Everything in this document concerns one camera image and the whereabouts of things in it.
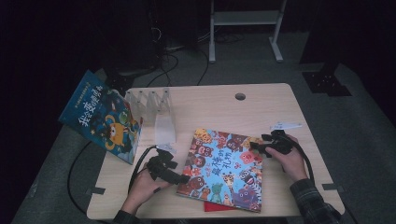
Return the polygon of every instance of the person's right hand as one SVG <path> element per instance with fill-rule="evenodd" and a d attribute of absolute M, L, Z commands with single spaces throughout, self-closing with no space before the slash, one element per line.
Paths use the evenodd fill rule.
<path fill-rule="evenodd" d="M 295 137 L 291 135 L 288 135 L 288 137 L 298 143 Z M 304 159 L 297 148 L 293 147 L 291 152 L 287 155 L 284 155 L 271 147 L 267 147 L 265 151 L 271 154 L 282 164 L 286 174 L 289 175 L 293 182 L 308 178 L 305 171 Z"/>

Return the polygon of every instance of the colorful book cover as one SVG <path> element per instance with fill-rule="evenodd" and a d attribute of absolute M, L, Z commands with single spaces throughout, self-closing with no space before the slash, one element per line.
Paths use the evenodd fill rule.
<path fill-rule="evenodd" d="M 262 210 L 262 156 L 250 148 L 260 138 L 197 129 L 177 194 L 253 212 Z"/>
<path fill-rule="evenodd" d="M 117 157 L 132 164 L 141 132 L 129 103 L 87 71 L 59 121 Z"/>

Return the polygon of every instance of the hand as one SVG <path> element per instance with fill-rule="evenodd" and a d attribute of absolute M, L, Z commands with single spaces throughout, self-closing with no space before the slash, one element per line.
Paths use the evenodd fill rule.
<path fill-rule="evenodd" d="M 148 201 L 155 192 L 171 186 L 166 181 L 154 181 L 149 170 L 144 166 L 131 186 L 128 197 L 126 198 L 121 210 L 132 215 L 136 215 L 137 209 Z"/>
<path fill-rule="evenodd" d="M 288 135 L 288 137 L 298 143 L 297 138 L 291 135 Z M 297 148 L 294 147 L 287 155 L 284 155 L 271 147 L 267 147 L 265 151 L 271 154 L 282 164 L 286 174 L 289 175 L 293 182 L 308 178 L 305 171 L 304 159 Z"/>

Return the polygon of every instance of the jacket sleeve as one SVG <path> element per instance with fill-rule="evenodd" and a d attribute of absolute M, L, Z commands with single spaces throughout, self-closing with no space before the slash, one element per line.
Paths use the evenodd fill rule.
<path fill-rule="evenodd" d="M 318 189 L 310 179 L 295 182 L 290 186 L 290 190 L 304 218 L 304 223 L 343 223 L 341 214 L 330 204 L 323 201 Z"/>
<path fill-rule="evenodd" d="M 120 210 L 114 217 L 112 224 L 138 224 L 140 219 L 136 216 Z"/>

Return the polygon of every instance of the white rack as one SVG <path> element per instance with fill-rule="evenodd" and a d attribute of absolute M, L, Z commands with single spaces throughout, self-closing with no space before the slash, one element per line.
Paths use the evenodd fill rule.
<path fill-rule="evenodd" d="M 275 54 L 276 61 L 279 63 L 283 62 L 283 57 L 276 41 L 279 35 L 287 0 L 282 0 L 280 10 L 221 12 L 215 11 L 214 1 L 215 0 L 212 0 L 211 3 L 210 16 L 209 61 L 211 63 L 216 61 L 215 26 L 217 25 L 274 25 L 274 35 L 269 37 L 269 41 Z"/>

